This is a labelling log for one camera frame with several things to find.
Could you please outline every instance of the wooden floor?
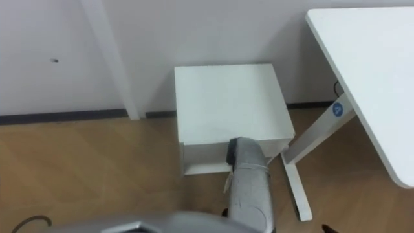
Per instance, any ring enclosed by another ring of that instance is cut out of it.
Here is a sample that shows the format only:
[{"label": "wooden floor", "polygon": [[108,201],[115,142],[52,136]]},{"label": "wooden floor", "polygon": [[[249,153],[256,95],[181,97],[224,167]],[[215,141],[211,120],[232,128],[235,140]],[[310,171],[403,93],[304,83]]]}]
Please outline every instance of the wooden floor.
[{"label": "wooden floor", "polygon": [[[322,109],[290,112],[300,135]],[[45,214],[55,225],[124,213],[226,207],[226,173],[179,177],[174,118],[0,127],[0,232]],[[313,221],[296,219],[279,159],[271,164],[278,233],[414,232],[414,191],[385,171],[358,119],[299,164]],[[21,232],[44,229],[31,223]]]}]

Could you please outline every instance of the white drawer unit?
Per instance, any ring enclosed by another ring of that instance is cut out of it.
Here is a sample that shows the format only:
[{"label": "white drawer unit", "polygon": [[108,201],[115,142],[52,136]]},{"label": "white drawer unit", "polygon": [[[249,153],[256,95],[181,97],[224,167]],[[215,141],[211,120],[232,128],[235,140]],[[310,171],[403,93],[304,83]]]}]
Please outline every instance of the white drawer unit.
[{"label": "white drawer unit", "polygon": [[228,172],[230,139],[249,137],[274,157],[294,128],[271,64],[175,68],[184,175]]}]

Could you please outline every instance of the black cable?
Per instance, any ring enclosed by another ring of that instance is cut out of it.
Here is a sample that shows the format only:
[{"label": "black cable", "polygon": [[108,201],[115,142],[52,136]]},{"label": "black cable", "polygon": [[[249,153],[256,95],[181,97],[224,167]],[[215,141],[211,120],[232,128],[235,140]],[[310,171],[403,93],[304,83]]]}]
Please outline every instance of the black cable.
[{"label": "black cable", "polygon": [[339,81],[336,81],[335,84],[334,84],[334,92],[335,92],[335,95],[336,95],[337,98],[339,98],[339,94],[336,91],[336,86],[338,85],[338,83],[339,83]]},{"label": "black cable", "polygon": [[28,219],[23,220],[21,223],[17,224],[16,227],[14,227],[14,229],[12,230],[12,233],[17,233],[18,230],[20,230],[20,228],[24,225],[26,225],[27,223],[34,221],[34,220],[44,220],[46,221],[47,225],[50,227],[52,226],[52,220],[50,220],[50,218],[46,217],[46,216],[32,216]]}]

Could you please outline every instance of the dark baseboard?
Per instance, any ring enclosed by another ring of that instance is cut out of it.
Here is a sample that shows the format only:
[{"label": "dark baseboard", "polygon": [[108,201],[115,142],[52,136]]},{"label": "dark baseboard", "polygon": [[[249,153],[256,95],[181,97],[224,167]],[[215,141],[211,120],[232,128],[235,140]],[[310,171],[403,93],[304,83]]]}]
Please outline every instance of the dark baseboard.
[{"label": "dark baseboard", "polygon": [[[310,109],[319,107],[329,107],[333,101],[325,102],[309,102],[287,104],[288,109]],[[155,111],[147,112],[148,119],[176,117],[176,111]],[[63,122],[63,121],[77,121],[77,120],[98,120],[107,118],[128,117],[125,109],[110,109],[97,111],[75,111],[64,113],[37,113],[25,115],[6,115],[0,116],[0,126],[11,124],[30,124],[42,122]]]},{"label": "dark baseboard", "polygon": [[155,112],[146,112],[145,117],[147,119],[156,119],[156,118],[167,118],[167,117],[176,117],[177,111],[155,111]]},{"label": "dark baseboard", "polygon": [[[326,108],[333,104],[333,101],[324,101],[324,102],[308,102],[308,103],[296,103],[296,104],[287,104],[288,109],[312,109],[312,108]],[[145,113],[147,119],[154,118],[167,118],[167,117],[176,117],[176,111],[154,111]]]},{"label": "dark baseboard", "polygon": [[98,120],[118,117],[128,117],[127,111],[125,109],[110,109],[96,111],[75,111],[64,113],[6,115],[0,116],[0,125],[63,122],[77,120]]},{"label": "dark baseboard", "polygon": [[295,103],[287,104],[287,109],[310,109],[310,108],[326,108],[333,104],[333,101],[322,102],[307,102],[307,103]]}]

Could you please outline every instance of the desk frame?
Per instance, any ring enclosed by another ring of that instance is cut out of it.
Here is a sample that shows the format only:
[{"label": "desk frame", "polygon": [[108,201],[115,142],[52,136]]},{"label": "desk frame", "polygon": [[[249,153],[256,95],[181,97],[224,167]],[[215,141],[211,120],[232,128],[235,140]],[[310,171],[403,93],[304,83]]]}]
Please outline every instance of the desk frame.
[{"label": "desk frame", "polygon": [[292,198],[300,221],[312,220],[312,211],[303,189],[296,163],[314,148],[355,117],[355,111],[342,94],[329,108],[291,145],[281,153],[285,172],[289,180]]}]

